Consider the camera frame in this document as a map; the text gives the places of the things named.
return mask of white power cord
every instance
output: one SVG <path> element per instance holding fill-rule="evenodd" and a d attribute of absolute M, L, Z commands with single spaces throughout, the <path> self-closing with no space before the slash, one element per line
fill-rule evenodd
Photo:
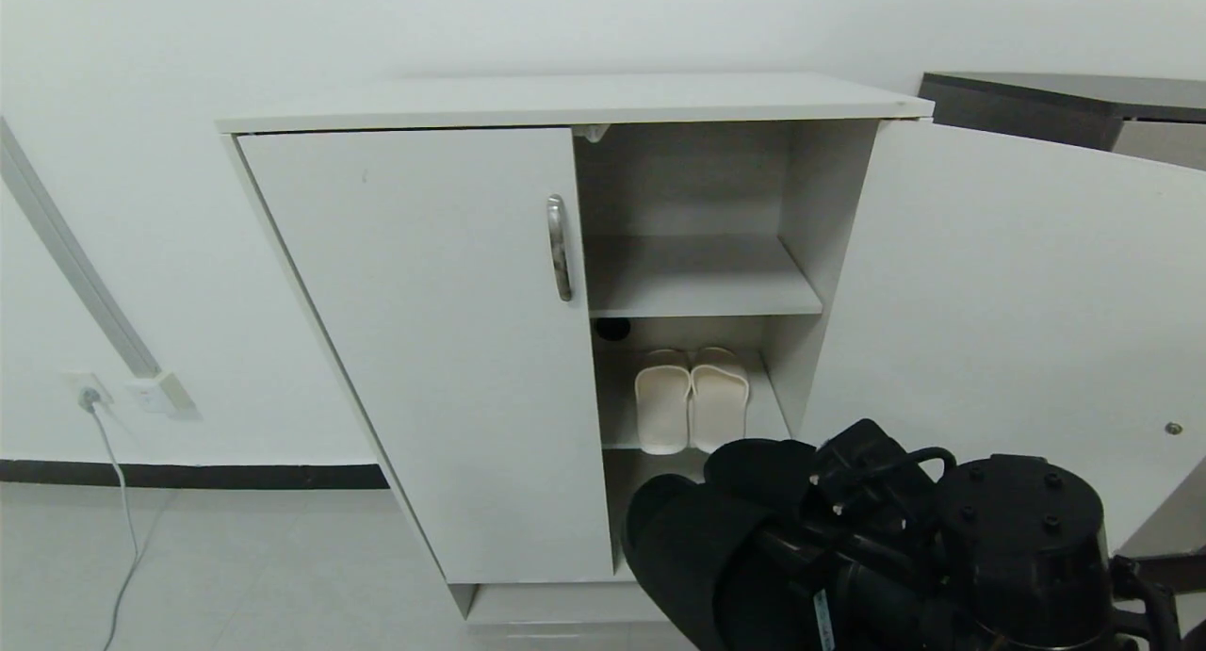
<path fill-rule="evenodd" d="M 139 568 L 139 562 L 142 561 L 144 551 L 139 550 L 139 536 L 134 533 L 134 518 L 130 516 L 130 502 L 125 493 L 125 475 L 122 474 L 122 467 L 117 464 L 117 457 L 113 454 L 113 447 L 109 445 L 109 435 L 105 433 L 105 423 L 100 421 L 100 416 L 96 415 L 96 403 L 101 400 L 100 393 L 95 389 L 84 388 L 80 391 L 80 407 L 86 410 L 92 420 L 96 422 L 96 430 L 100 433 L 100 440 L 105 442 L 105 453 L 109 453 L 109 462 L 113 465 L 113 471 L 117 473 L 117 485 L 122 487 L 122 510 L 125 511 L 125 526 L 130 529 L 130 545 L 134 546 L 134 561 L 130 562 L 130 570 L 125 573 L 125 580 L 122 581 L 122 588 L 117 591 L 117 599 L 113 600 L 113 615 L 109 621 L 109 638 L 105 640 L 105 646 L 101 651 L 109 651 L 109 647 L 113 645 L 113 635 L 117 634 L 117 612 L 122 608 L 122 599 L 125 597 L 125 587 L 129 587 L 130 579 L 134 577 L 134 570 Z"/>

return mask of white slipper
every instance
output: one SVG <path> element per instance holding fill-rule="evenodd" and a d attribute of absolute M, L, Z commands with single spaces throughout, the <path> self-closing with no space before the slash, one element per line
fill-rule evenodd
<path fill-rule="evenodd" d="M 740 359 L 724 347 L 703 347 L 691 369 L 691 445 L 712 453 L 745 438 L 750 381 Z"/>
<path fill-rule="evenodd" d="M 651 351 L 637 373 L 637 440 L 650 454 L 673 454 L 686 448 L 686 403 L 691 371 L 686 354 L 677 350 Z"/>

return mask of tiled floor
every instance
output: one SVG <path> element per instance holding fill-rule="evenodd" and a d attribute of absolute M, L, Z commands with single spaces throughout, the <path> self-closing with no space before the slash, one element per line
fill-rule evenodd
<path fill-rule="evenodd" d="M 466 626 L 388 492 L 130 495 L 151 540 L 112 651 L 690 649 L 666 624 Z M 0 649 L 100 649 L 130 558 L 118 492 L 0 485 Z"/>

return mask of electrical outlet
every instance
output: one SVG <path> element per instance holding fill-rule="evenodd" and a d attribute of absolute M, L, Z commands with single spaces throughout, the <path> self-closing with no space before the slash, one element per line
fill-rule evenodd
<path fill-rule="evenodd" d="M 109 395 L 109 391 L 105 386 L 100 385 L 100 377 L 96 377 L 95 373 L 88 371 L 63 371 L 63 380 L 65 381 L 69 389 L 71 389 L 72 401 L 80 397 L 80 392 L 84 388 L 92 388 L 96 391 L 100 395 L 100 403 L 113 403 L 113 398 Z"/>
<path fill-rule="evenodd" d="M 134 377 L 131 381 L 125 381 L 125 389 L 129 389 L 134 403 L 147 414 L 172 416 L 195 407 L 175 373 L 159 373 L 156 377 Z"/>

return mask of cabinet shelf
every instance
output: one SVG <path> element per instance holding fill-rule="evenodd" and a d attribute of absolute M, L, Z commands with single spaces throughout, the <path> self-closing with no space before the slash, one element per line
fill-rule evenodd
<path fill-rule="evenodd" d="M 607 351 L 599 353 L 595 366 L 598 389 L 599 427 L 603 448 L 639 448 L 637 440 L 637 401 L 633 381 L 640 366 L 642 353 Z M 774 388 L 766 375 L 762 356 L 757 351 L 737 351 L 749 373 L 750 400 L 745 407 L 745 436 L 750 439 L 788 439 L 788 424 L 779 410 Z"/>
<path fill-rule="evenodd" d="M 591 317 L 819 315 L 774 235 L 586 239 Z"/>

